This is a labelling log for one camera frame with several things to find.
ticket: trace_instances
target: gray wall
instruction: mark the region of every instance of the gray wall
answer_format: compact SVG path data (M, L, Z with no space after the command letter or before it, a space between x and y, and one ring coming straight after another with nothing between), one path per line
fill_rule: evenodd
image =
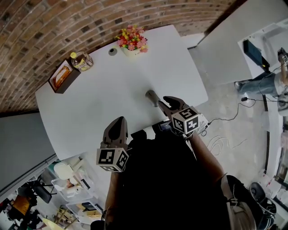
M0 191L54 153L40 113L0 118Z

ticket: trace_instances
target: chair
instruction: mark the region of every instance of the chair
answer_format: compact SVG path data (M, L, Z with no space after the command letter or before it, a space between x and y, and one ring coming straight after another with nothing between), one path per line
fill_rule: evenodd
M39 196L42 200L44 200L46 203L49 203L52 199L52 195L57 193L52 193L54 189L53 185L43 185L40 183L40 179L41 178L38 177L36 181L27 182L25 185L18 189L18 194L20 196L33 198L33 196L35 196L34 193L36 193L36 195ZM51 192L48 192L47 189L45 189L46 186L53 186Z

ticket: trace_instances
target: concrete floor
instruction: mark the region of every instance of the concrete floor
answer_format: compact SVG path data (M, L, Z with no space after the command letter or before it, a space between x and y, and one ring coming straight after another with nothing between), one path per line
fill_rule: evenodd
M197 66L209 98L207 102L197 106L197 110L203 113L208 121L214 118L233 118L243 96L237 94L233 83L220 86L212 85L210 79L213 76L207 75L199 59L197 48L190 49L189 52ZM244 102L247 106L253 103L253 101ZM264 111L263 102L256 102L252 108L240 105L239 114L234 120L213 121L207 129L207 135L202 138L206 145L215 136L228 138L230 147L228 140L222 139L223 144L218 141L218 145L213 148L212 153L218 155L216 156L217 159L228 174L237 177L246 186L250 185L258 172L265 166L267 120L268 114ZM216 140L217 138L214 138L210 142L209 149Z

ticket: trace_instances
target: jar lid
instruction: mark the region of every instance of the jar lid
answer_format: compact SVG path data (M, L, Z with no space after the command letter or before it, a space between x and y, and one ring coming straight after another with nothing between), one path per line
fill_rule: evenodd
M76 54L75 52L72 52L72 53L70 54L70 57L76 58L76 57L77 57L77 54Z

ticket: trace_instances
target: brick wall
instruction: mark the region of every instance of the brick wall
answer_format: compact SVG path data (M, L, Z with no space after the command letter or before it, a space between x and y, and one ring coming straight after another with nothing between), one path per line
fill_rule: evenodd
M37 109L35 91L71 51L113 42L128 24L204 32L235 0L0 0L0 113Z

